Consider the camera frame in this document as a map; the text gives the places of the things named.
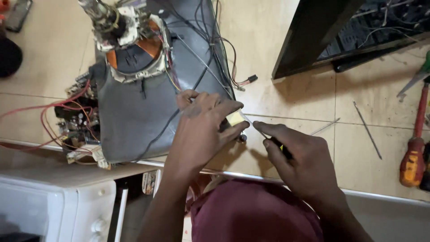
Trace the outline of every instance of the beige floor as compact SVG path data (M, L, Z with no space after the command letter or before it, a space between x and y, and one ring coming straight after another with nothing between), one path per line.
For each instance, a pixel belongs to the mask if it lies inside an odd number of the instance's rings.
M221 1L221 34L235 45L237 80L257 74L258 81L236 92L252 120L283 123L311 133L341 118L319 136L329 145L339 186L403 198L430 201L430 194L398 182L398 167L412 135L421 86L404 102L397 92L424 62L430 46L414 46L341 74L323 67L273 82L270 78L298 0ZM8 33L24 52L19 71L0 82L0 112L42 105L65 98L64 89L94 62L88 17L74 1L44 0L34 4L19 34ZM227 46L229 59L232 50ZM381 161L352 104L355 100L382 153ZM52 110L49 120L55 123ZM1 120L0 138L44 143L40 110ZM232 143L209 168L277 178L266 159L262 137L252 128L247 145ZM430 139L430 132L424 132Z

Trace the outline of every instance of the person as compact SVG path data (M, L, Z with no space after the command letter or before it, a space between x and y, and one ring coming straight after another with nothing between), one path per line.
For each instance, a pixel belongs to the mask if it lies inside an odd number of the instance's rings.
M246 121L220 132L225 117L243 107L219 94L186 90L177 95L182 112L164 165L159 189L144 218L138 241L181 241L190 182L228 142L248 128ZM268 159L281 185L230 180L194 202L193 242L211 241L372 241L339 189L327 142L282 124L255 121L291 152L287 160L271 140Z

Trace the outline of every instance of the black connector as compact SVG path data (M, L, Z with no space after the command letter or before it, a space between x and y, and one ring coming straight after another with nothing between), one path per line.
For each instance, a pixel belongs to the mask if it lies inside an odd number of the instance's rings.
M258 76L257 76L257 75L253 75L253 76L248 77L249 82L254 82L254 81L256 81L257 79L258 79Z

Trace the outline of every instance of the right hand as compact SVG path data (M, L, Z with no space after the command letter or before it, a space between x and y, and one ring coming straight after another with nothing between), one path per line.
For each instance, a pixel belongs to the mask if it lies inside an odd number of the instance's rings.
M348 208L345 194L338 187L325 139L306 135L283 124L255 121L253 125L258 131L278 139L292 154L293 159L287 160L273 141L263 141L269 160L296 196L316 211Z

